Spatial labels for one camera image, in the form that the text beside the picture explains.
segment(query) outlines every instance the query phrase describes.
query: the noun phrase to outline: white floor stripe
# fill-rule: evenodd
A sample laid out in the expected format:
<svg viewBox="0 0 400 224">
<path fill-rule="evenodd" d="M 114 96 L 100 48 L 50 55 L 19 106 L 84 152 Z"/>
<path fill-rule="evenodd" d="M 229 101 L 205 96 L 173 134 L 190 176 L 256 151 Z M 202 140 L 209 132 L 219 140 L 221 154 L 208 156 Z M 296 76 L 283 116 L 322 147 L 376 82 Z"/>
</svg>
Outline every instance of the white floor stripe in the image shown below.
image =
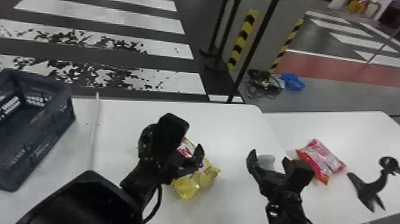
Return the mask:
<svg viewBox="0 0 400 224">
<path fill-rule="evenodd" d="M 369 25 L 367 23 L 360 23 L 360 24 L 363 25 L 364 27 L 374 31 L 375 33 L 379 34 L 380 36 L 384 37 L 385 39 L 389 39 L 390 38 L 389 35 L 383 33 L 382 31 L 378 30 L 377 28 L 375 28 L 375 27 L 373 27 L 373 26 L 371 26 L 371 25 Z M 398 40 L 393 38 L 392 42 L 397 44 L 398 46 L 400 46 L 400 41 L 398 41 Z"/>
<path fill-rule="evenodd" d="M 176 12 L 175 2 L 166 0 L 113 0 L 117 2 L 126 2 L 135 5 L 143 5 L 151 8 Z"/>
<path fill-rule="evenodd" d="M 206 94 L 198 73 L 153 69 L 129 70 L 102 64 L 36 60 L 13 55 L 0 55 L 0 67 L 52 76 L 56 80 L 84 88 L 111 86 L 127 90 Z"/>
<path fill-rule="evenodd" d="M 75 40 L 66 37 L 71 32 L 74 34 Z M 80 43 L 81 46 L 105 48 L 105 49 L 121 49 L 127 48 L 127 51 L 137 51 L 151 55 L 160 55 L 166 57 L 193 59 L 190 46 L 182 43 L 173 43 L 166 41 L 156 41 L 144 38 L 133 38 L 130 36 L 112 35 L 107 33 L 88 32 L 86 30 L 74 30 L 71 28 L 45 26 L 34 23 L 22 23 L 18 21 L 0 19 L 0 38 L 21 39 L 26 41 L 38 42 L 55 42 L 54 37 L 64 35 L 63 38 L 57 38 L 57 43 L 71 45 Z M 124 41 L 124 48 L 121 44 L 115 46 L 118 41 Z"/>
<path fill-rule="evenodd" d="M 326 55 L 326 54 L 317 54 L 317 53 L 306 52 L 306 51 L 298 51 L 298 50 L 293 50 L 293 49 L 287 49 L 286 51 L 291 52 L 291 53 L 296 53 L 296 54 L 312 55 L 312 56 L 321 57 L 321 58 L 330 58 L 330 59 L 335 59 L 335 60 L 349 61 L 349 62 L 355 62 L 355 63 L 361 63 L 361 64 L 366 63 L 366 61 L 352 59 L 352 58 L 342 58 L 342 57 L 337 57 L 337 56 L 331 56 L 331 55 Z"/>
<path fill-rule="evenodd" d="M 366 48 L 373 48 L 373 49 L 379 49 L 383 45 L 383 43 L 376 42 L 376 41 L 368 41 L 368 40 L 364 40 L 364 39 L 360 39 L 360 38 L 352 38 L 350 36 L 345 36 L 345 35 L 341 35 L 341 34 L 337 34 L 337 33 L 330 33 L 330 34 L 332 36 L 334 36 L 336 39 L 338 39 L 339 41 L 341 41 L 343 43 L 351 44 L 351 45 L 363 46 Z M 387 45 L 385 47 L 383 47 L 382 50 L 398 53 L 398 51 L 396 51 L 395 49 L 393 49 Z"/>
<path fill-rule="evenodd" d="M 314 16 L 314 17 L 325 18 L 325 19 L 331 20 L 331 21 L 337 21 L 337 22 L 340 22 L 340 23 L 351 24 L 351 23 L 349 23 L 348 21 L 346 21 L 346 20 L 344 20 L 344 19 L 342 19 L 342 18 L 336 17 L 336 16 L 331 16 L 331 15 L 327 15 L 327 14 L 317 13 L 317 12 L 313 12 L 313 11 L 307 11 L 306 14 L 307 14 L 307 15 Z"/>
<path fill-rule="evenodd" d="M 15 9 L 185 34 L 179 20 L 62 0 L 23 0 Z"/>
<path fill-rule="evenodd" d="M 229 96 L 224 95 L 208 95 L 210 101 L 226 102 Z M 243 102 L 242 97 L 233 97 L 232 102 Z"/>
<path fill-rule="evenodd" d="M 372 53 L 363 52 L 363 51 L 355 51 L 357 54 L 360 54 L 366 60 L 369 60 L 372 57 Z M 393 58 L 384 55 L 377 55 L 372 61 L 371 64 L 381 64 L 384 66 L 393 66 L 400 68 L 400 58 Z"/>
<path fill-rule="evenodd" d="M 361 36 L 372 37 L 371 35 L 369 35 L 368 33 L 364 32 L 360 29 L 356 29 L 356 28 L 352 28 L 352 27 L 348 27 L 348 26 L 342 26 L 342 25 L 338 25 L 338 24 L 334 24 L 334 23 L 327 23 L 325 21 L 315 20 L 315 19 L 311 19 L 311 21 L 313 21 L 316 25 L 324 27 L 324 28 L 338 30 L 338 31 L 344 31 L 344 32 L 348 32 L 348 33 L 361 35 Z"/>
</svg>

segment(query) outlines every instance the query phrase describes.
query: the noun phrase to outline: black plastic basket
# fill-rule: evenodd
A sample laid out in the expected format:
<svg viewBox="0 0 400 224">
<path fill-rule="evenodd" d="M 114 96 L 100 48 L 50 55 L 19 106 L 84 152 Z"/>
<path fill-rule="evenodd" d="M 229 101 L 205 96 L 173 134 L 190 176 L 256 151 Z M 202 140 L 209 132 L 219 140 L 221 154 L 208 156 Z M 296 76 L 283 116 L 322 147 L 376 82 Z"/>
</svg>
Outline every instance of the black plastic basket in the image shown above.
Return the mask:
<svg viewBox="0 0 400 224">
<path fill-rule="evenodd" d="M 75 119 L 65 84 L 0 71 L 0 189 L 18 190 Z"/>
</svg>

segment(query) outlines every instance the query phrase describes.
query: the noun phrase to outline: blue object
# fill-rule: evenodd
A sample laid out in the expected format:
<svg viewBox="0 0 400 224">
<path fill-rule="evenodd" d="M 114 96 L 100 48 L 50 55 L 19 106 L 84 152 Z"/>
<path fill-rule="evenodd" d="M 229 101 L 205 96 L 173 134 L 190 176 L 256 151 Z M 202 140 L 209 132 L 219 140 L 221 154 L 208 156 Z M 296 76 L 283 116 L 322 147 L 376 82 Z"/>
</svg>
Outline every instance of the blue object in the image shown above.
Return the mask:
<svg viewBox="0 0 400 224">
<path fill-rule="evenodd" d="M 295 73 L 282 73 L 280 79 L 285 81 L 285 86 L 290 90 L 301 90 L 305 87 Z"/>
</svg>

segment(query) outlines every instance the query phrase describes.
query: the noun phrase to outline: black pole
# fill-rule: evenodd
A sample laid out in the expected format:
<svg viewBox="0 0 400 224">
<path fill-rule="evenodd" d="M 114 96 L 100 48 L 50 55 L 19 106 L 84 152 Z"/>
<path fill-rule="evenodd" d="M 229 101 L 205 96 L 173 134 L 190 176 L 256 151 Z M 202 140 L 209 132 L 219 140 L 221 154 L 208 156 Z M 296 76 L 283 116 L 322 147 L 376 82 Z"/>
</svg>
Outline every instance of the black pole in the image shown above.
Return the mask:
<svg viewBox="0 0 400 224">
<path fill-rule="evenodd" d="M 228 23 L 226 25 L 224 35 L 221 40 L 221 45 L 218 50 L 217 57 L 215 58 L 215 62 L 214 62 L 215 65 L 219 64 L 222 59 L 222 53 L 224 52 L 226 41 L 228 40 L 229 32 L 230 32 L 230 29 L 232 28 L 233 20 L 235 19 L 236 13 L 238 12 L 239 4 L 240 4 L 240 0 L 235 0 L 233 2 L 232 11 L 230 12 Z"/>
<path fill-rule="evenodd" d="M 214 47 L 215 47 L 215 40 L 217 39 L 218 32 L 220 31 L 220 26 L 222 22 L 222 16 L 224 16 L 226 4 L 228 3 L 228 0 L 223 0 L 220 8 L 220 13 L 217 18 L 217 22 L 214 27 L 214 32 L 212 33 L 210 45 L 206 50 L 203 48 L 200 49 L 200 53 L 205 56 L 205 57 L 215 57 L 216 53 L 214 52 Z"/>
<path fill-rule="evenodd" d="M 213 49 L 214 49 L 215 40 L 217 39 L 218 32 L 220 31 L 220 26 L 221 26 L 221 22 L 222 22 L 222 16 L 224 16 L 225 7 L 226 7 L 227 3 L 228 3 L 228 0 L 223 0 L 222 1 L 222 5 L 221 5 L 221 8 L 220 8 L 220 14 L 218 16 L 218 21 L 215 24 L 214 33 L 212 34 L 212 37 L 211 37 L 211 42 L 210 42 L 210 45 L 208 47 L 208 52 L 212 52 Z"/>
<path fill-rule="evenodd" d="M 247 68 L 249 67 L 249 64 L 254 56 L 255 50 L 257 50 L 258 44 L 260 43 L 261 38 L 263 37 L 265 29 L 267 28 L 268 24 L 270 23 L 272 15 L 274 14 L 276 7 L 278 6 L 278 2 L 279 2 L 279 0 L 271 1 L 268 11 L 265 14 L 264 20 L 261 23 L 260 29 L 257 32 L 257 35 L 254 39 L 253 44 L 251 45 L 249 54 L 247 55 L 245 62 L 243 63 L 243 66 L 239 72 L 239 75 L 237 76 L 237 79 L 235 81 L 235 87 L 233 88 L 232 93 L 229 95 L 228 100 L 226 101 L 227 104 L 230 104 L 232 102 L 233 96 L 235 95 L 236 90 L 238 89 L 240 83 L 242 82 L 243 76 L 245 75 Z"/>
</svg>

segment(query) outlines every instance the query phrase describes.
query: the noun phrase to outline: hazard stripe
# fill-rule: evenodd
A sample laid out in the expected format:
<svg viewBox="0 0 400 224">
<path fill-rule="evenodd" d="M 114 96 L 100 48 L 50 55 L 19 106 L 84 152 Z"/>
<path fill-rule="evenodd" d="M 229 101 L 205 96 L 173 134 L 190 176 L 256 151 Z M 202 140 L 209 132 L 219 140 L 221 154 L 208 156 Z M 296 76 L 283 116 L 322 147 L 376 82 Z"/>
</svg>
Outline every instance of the hazard stripe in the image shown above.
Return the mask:
<svg viewBox="0 0 400 224">
<path fill-rule="evenodd" d="M 247 39 L 253 31 L 253 25 L 259 13 L 260 12 L 257 10 L 249 10 L 248 15 L 243 23 L 242 30 L 239 33 L 239 37 L 237 38 L 235 46 L 233 47 L 233 52 L 228 60 L 228 68 L 230 70 L 235 69 L 238 61 L 240 60 L 240 54 L 246 47 Z"/>
<path fill-rule="evenodd" d="M 292 43 L 293 38 L 295 38 L 297 31 L 300 29 L 301 25 L 304 23 L 304 20 L 299 19 L 296 21 L 295 23 L 295 27 L 292 29 L 291 33 L 287 36 L 285 44 L 283 45 L 283 47 L 281 47 L 278 56 L 276 57 L 276 59 L 274 60 L 274 63 L 272 64 L 272 66 L 270 67 L 270 72 L 274 72 L 276 67 L 278 67 L 278 64 L 281 60 L 281 58 L 284 56 L 286 50 L 288 49 L 290 43 Z"/>
</svg>

